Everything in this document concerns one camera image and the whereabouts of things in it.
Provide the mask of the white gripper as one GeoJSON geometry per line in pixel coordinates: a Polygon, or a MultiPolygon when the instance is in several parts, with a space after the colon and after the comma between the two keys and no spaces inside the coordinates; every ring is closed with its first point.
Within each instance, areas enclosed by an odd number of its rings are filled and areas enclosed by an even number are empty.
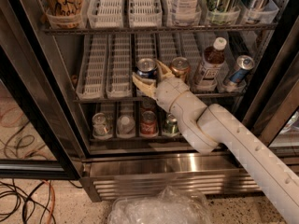
{"type": "Polygon", "coordinates": [[[153,98],[157,105],[164,111],[169,111],[176,99],[185,91],[189,91],[189,86],[180,78],[174,77],[171,69],[159,60],[156,60],[158,81],[160,82],[156,89],[156,80],[143,78],[137,73],[132,74],[132,81],[137,88],[138,96],[147,96],[153,98]]]}

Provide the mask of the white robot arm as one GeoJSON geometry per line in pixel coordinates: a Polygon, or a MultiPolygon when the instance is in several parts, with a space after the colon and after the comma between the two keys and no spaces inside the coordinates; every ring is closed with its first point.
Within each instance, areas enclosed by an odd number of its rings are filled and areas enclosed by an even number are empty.
{"type": "Polygon", "coordinates": [[[158,81],[132,74],[134,84],[177,119],[178,129],[199,153],[219,144],[231,153],[288,224],[299,224],[299,177],[251,131],[221,105],[206,105],[162,62],[158,81]]]}

